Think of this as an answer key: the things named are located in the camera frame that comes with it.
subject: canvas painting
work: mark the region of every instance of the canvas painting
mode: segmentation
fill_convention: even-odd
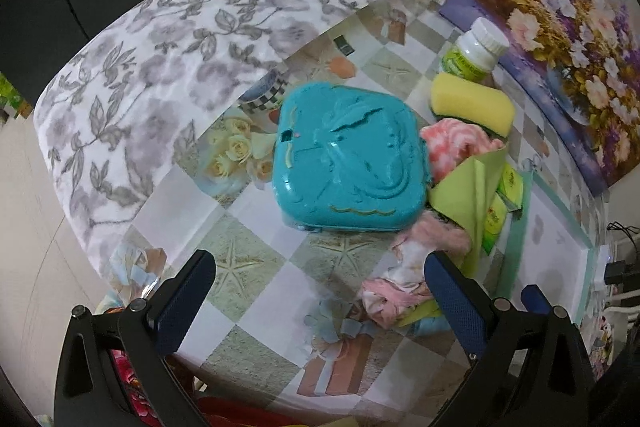
[[[500,63],[558,131],[594,195],[640,162],[637,0],[446,0],[463,30],[495,22]]]

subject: white tray with teal border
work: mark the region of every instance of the white tray with teal border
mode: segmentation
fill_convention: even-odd
[[[496,296],[524,310],[520,292],[537,284],[551,305],[580,324],[596,258],[589,237],[539,174],[521,172],[521,216],[513,216]]]

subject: white plastic bottle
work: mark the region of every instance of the white plastic bottle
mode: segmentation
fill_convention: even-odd
[[[440,61],[440,71],[481,82],[509,48],[509,39],[490,20],[480,17],[458,37]]]

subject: yellow sponge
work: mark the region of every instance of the yellow sponge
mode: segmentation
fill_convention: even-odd
[[[504,137],[509,134],[515,115],[513,103],[500,90],[449,73],[439,73],[433,79],[431,110],[440,117],[477,123]]]

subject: green snack packet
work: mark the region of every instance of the green snack packet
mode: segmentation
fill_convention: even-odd
[[[486,213],[484,221],[484,232],[482,233],[482,249],[484,253],[489,255],[494,249],[494,245],[500,237],[500,232],[504,226],[509,213],[506,204],[502,201],[499,194],[495,194],[489,210]]]
[[[522,208],[522,195],[524,194],[522,176],[508,163],[504,165],[497,190],[509,212]]]

